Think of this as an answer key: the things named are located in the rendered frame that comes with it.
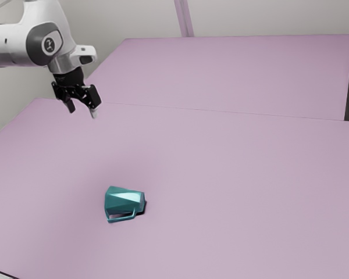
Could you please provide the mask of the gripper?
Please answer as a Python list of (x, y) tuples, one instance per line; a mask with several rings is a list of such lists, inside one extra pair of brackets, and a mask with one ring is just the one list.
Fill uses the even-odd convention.
[(63, 101), (70, 113), (73, 113), (76, 107), (72, 99), (68, 98), (76, 98), (88, 107), (93, 119), (97, 118), (98, 107), (102, 103), (101, 97), (95, 85), (85, 86), (82, 68), (75, 68), (65, 74), (53, 74), (53, 77), (55, 80), (52, 87), (56, 99)]

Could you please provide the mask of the teal faceted mug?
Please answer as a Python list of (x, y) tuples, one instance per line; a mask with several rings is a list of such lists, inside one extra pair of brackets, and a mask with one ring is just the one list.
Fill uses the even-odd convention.
[(104, 210), (108, 223), (131, 220), (145, 210), (145, 193), (110, 186), (105, 193)]

